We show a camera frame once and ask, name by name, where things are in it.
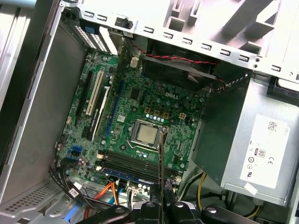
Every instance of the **blue pci express slot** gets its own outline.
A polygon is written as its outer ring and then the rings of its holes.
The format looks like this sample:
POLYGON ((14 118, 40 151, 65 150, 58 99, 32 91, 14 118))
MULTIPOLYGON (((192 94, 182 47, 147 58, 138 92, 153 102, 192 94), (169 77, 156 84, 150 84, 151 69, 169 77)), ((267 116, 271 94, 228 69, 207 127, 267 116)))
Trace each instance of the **blue pci express slot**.
POLYGON ((111 125, 112 125, 113 119, 114 119, 115 114, 116 114, 116 109, 117 109, 118 103, 120 101, 121 93, 122 93, 122 89, 123 89, 124 85, 125 85, 125 82, 123 80, 121 80, 120 87, 119 87, 119 90, 118 90, 118 95, 117 95, 117 98, 116 98, 116 101, 115 101, 115 104, 114 104, 114 107, 113 107, 113 110, 112 110, 112 115, 111 115, 111 118, 109 120, 109 124, 106 128, 106 134, 105 134, 106 138, 108 138, 108 136, 109 136, 111 125))

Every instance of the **connector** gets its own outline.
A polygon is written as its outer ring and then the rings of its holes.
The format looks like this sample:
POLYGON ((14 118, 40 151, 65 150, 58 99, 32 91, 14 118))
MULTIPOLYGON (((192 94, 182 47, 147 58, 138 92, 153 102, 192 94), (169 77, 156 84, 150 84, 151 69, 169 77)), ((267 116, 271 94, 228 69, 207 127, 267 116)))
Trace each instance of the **connector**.
POLYGON ((73 152, 76 152, 76 153, 82 153, 82 151, 83 151, 83 148, 81 147, 81 146, 72 146, 71 147, 71 150, 73 151, 73 152))
POLYGON ((86 115, 91 115, 93 112, 93 107, 95 106, 95 102, 98 96, 98 92, 102 83, 104 77, 104 72, 103 71, 99 71, 97 78, 95 80, 94 86, 93 86, 93 92, 92 92, 92 96, 90 97, 89 100, 89 104, 86 110, 86 115))

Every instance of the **red cable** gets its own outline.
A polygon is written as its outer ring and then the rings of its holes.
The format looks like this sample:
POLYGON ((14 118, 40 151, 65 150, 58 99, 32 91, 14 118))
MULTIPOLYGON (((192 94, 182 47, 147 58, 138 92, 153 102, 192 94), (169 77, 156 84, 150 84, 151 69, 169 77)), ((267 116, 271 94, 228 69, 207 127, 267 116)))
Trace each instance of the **red cable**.
POLYGON ((137 45, 133 44, 131 42, 131 45, 133 47, 135 47, 136 49, 140 50, 141 53, 144 53, 145 56, 147 57, 152 57, 152 58, 162 58, 162 59, 174 59, 174 60, 181 60, 181 61, 187 61, 190 63, 194 63, 194 64, 218 64, 216 62, 209 62, 209 61, 194 61, 188 58, 184 58, 184 57, 173 57, 173 56, 161 56, 161 55, 152 55, 152 54, 147 54, 144 50, 142 50, 140 47, 138 47, 137 45))

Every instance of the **blue sata port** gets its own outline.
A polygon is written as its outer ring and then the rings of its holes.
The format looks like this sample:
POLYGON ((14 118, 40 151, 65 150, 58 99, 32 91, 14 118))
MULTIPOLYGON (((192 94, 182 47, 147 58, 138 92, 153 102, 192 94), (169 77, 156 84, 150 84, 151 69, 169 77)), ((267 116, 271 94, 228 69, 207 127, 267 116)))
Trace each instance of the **blue sata port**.
POLYGON ((83 148, 81 146, 72 146, 71 151, 75 153, 82 153, 83 148))

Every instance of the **ventilation grille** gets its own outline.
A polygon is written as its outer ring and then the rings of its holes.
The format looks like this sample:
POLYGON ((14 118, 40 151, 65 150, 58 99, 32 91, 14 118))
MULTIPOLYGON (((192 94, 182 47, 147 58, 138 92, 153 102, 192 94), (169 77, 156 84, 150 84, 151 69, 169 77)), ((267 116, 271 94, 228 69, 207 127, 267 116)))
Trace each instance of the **ventilation grille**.
POLYGON ((20 200, 7 206, 4 210, 6 212, 16 212, 17 210, 28 209, 28 207, 37 206, 43 200, 47 199, 57 190, 57 185, 52 182, 47 182, 38 189, 29 193, 28 195, 21 197, 20 200))
POLYGON ((67 208, 70 204, 72 203, 72 200, 70 198, 68 198, 67 200, 65 200, 64 204, 61 205, 54 213, 53 215, 58 215, 60 214, 65 208, 67 208))
POLYGON ((92 49, 103 51, 106 53, 110 53, 109 50, 107 50, 106 42, 104 38, 102 38, 101 35, 95 35, 86 33, 83 31, 83 29, 79 26, 74 26, 76 32, 81 36, 83 41, 92 49))

